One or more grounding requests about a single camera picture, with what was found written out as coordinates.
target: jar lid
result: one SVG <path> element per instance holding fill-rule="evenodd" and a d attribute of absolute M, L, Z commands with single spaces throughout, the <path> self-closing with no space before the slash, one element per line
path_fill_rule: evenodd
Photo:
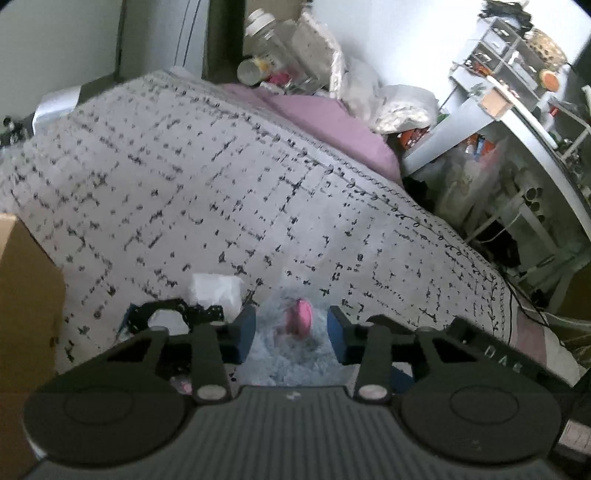
<path fill-rule="evenodd" d="M 271 22 L 274 22 L 275 17 L 272 14 L 265 13 L 262 8 L 259 8 L 248 16 L 248 20 L 251 24 L 246 28 L 246 36 L 253 37 L 258 31 L 265 28 Z"/>

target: cables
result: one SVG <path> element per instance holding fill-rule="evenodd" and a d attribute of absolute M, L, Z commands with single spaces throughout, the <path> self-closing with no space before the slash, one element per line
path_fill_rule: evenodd
<path fill-rule="evenodd" d="M 518 213 L 518 214 L 516 215 L 516 217 L 515 217 L 515 218 L 513 218 L 513 220 L 509 222 L 509 225 L 507 225 L 506 227 L 504 227 L 504 228 L 503 228 L 503 230 L 501 230 L 499 233 L 497 233 L 497 234 L 496 234 L 496 235 L 495 235 L 493 238 L 491 238 L 491 239 L 489 239 L 489 240 L 484 240 L 483 242 L 481 242 L 481 241 L 478 241 L 478 240 L 476 240 L 476 241 L 482 245 L 482 244 L 487 244 L 487 243 L 490 243 L 490 242 L 492 242 L 493 240 L 496 240 L 497 238 L 499 238 L 499 236 L 500 236 L 502 233 L 506 232 L 506 230 L 507 230 L 507 229 L 508 229 L 508 228 L 509 228 L 511 225 L 513 225 L 513 224 L 514 224 L 514 223 L 517 221 L 517 219 L 518 219 L 520 216 L 521 216 L 521 214 L 520 214 L 520 213 Z"/>
<path fill-rule="evenodd" d="M 523 312 L 523 314 L 526 317 L 528 317 L 532 322 L 537 323 L 538 325 L 541 325 L 542 327 L 547 328 L 548 330 L 550 330 L 552 332 L 552 329 L 550 328 L 550 325 L 548 325 L 548 323 L 543 323 L 542 321 L 533 318 L 529 313 L 527 313 L 527 312 L 532 312 L 533 310 L 526 309 L 522 305 L 521 300 L 519 299 L 519 296 L 517 295 L 517 292 L 515 291 L 513 285 L 511 285 L 511 283 L 509 282 L 509 280 L 507 280 L 507 277 L 503 273 L 501 273 L 501 277 L 503 278 L 503 280 L 505 281 L 505 284 L 509 288 L 509 291 L 511 292 L 511 296 L 517 301 L 517 305 L 519 306 L 519 309 Z M 542 313 L 540 310 L 538 310 L 538 308 L 535 305 L 532 305 L 532 307 L 535 308 L 535 312 L 540 316 L 540 318 L 544 319 L 544 321 L 547 322 L 547 320 L 544 318 L 544 313 Z M 564 344 L 564 342 L 560 338 L 558 338 L 558 342 L 559 342 L 560 346 L 566 348 L 566 345 Z"/>

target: wall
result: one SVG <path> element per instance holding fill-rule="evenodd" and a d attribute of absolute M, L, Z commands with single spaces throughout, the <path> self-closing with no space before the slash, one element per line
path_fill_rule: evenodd
<path fill-rule="evenodd" d="M 0 12 L 0 115 L 115 70 L 122 0 L 13 0 Z"/>
<path fill-rule="evenodd" d="M 475 29 L 481 0 L 314 0 L 345 52 L 361 56 L 387 84 L 408 83 L 444 101 L 452 60 Z M 591 18 L 572 0 L 531 0 L 532 22 L 574 61 L 591 35 Z"/>

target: metal screw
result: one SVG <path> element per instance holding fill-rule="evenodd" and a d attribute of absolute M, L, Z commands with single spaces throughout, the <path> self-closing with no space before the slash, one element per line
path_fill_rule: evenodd
<path fill-rule="evenodd" d="M 226 396 L 226 389 L 221 385 L 204 385 L 197 390 L 197 396 L 202 400 L 221 400 Z"/>
<path fill-rule="evenodd" d="M 359 389 L 359 396 L 364 400 L 382 400 L 386 395 L 388 390 L 381 385 L 364 385 Z"/>

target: pink object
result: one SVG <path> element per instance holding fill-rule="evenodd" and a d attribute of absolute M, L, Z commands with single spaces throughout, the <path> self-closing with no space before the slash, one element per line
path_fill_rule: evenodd
<path fill-rule="evenodd" d="M 312 305 L 299 299 L 285 314 L 285 332 L 304 339 L 312 328 Z"/>
<path fill-rule="evenodd" d="M 227 84 L 238 99 L 278 113 L 318 140 L 402 185 L 396 155 L 384 139 L 349 114 L 338 100 L 307 95 L 273 95 L 265 89 Z"/>

